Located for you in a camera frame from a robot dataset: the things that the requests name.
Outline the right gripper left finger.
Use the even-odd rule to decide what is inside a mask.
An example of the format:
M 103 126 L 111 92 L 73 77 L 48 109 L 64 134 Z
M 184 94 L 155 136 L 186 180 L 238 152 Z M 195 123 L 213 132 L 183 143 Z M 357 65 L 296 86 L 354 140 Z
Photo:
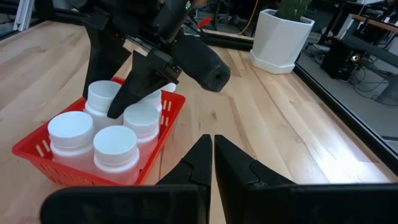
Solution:
M 208 223 L 213 143 L 202 135 L 155 185 L 67 187 L 49 195 L 41 223 Z

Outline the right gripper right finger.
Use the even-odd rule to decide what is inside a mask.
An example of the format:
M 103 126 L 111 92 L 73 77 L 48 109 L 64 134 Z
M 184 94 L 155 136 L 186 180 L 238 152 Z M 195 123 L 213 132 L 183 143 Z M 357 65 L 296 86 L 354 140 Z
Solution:
M 397 224 L 397 184 L 296 184 L 215 136 L 227 223 Z

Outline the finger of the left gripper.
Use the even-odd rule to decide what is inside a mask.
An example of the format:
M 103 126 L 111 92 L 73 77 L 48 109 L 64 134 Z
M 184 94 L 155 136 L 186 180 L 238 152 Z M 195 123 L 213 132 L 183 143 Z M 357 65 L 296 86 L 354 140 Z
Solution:
M 118 118 L 124 110 L 169 83 L 177 84 L 180 68 L 171 56 L 150 51 L 146 56 L 134 51 L 132 69 L 109 107 L 107 116 Z
M 83 97 L 88 97 L 90 84 L 110 80 L 130 57 L 131 52 L 123 47 L 125 39 L 111 35 L 91 34 L 90 57 L 83 88 Z

